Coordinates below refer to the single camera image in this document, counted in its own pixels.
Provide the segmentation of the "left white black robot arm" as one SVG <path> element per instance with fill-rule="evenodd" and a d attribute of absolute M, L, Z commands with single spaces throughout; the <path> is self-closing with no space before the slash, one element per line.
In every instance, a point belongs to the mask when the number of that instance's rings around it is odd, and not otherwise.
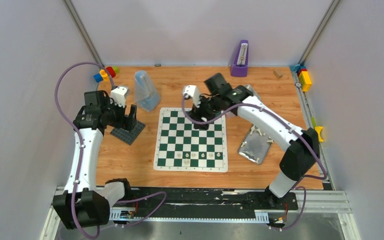
<path fill-rule="evenodd" d="M 64 191 L 53 197 L 52 206 L 67 229 L 101 226 L 108 223 L 110 208 L 122 207 L 133 201 L 130 183 L 126 178 L 106 182 L 97 190 L 98 155 L 108 126 L 132 131 L 137 124 L 137 106 L 126 112 L 129 89 L 119 86 L 107 93 L 104 90 L 84 93 L 84 106 L 70 123 L 75 131 L 73 162 Z"/>

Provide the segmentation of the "green white chess mat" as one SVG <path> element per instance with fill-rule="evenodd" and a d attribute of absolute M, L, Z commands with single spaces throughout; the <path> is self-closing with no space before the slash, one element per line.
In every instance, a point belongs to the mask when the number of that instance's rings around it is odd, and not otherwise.
<path fill-rule="evenodd" d="M 194 129 L 180 107 L 162 107 L 159 111 L 158 129 L 153 160 L 156 171 L 215 172 L 228 171 L 226 118 L 222 116 L 209 125 L 208 130 Z M 183 167 L 183 159 L 190 159 L 190 166 Z"/>

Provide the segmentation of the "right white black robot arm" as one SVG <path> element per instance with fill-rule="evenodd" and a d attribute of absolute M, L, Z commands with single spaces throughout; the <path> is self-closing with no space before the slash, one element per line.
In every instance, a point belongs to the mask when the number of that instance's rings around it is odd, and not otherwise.
<path fill-rule="evenodd" d="M 320 161 L 319 137 L 314 128 L 302 129 L 269 109 L 247 87 L 232 87 L 221 73 L 204 81 L 209 95 L 201 94 L 195 85 L 186 85 L 182 100 L 192 100 L 190 111 L 183 109 L 194 128 L 207 130 L 223 115 L 232 113 L 266 133 L 284 151 L 280 172 L 267 187 L 266 204 L 278 209 L 285 195 Z"/>

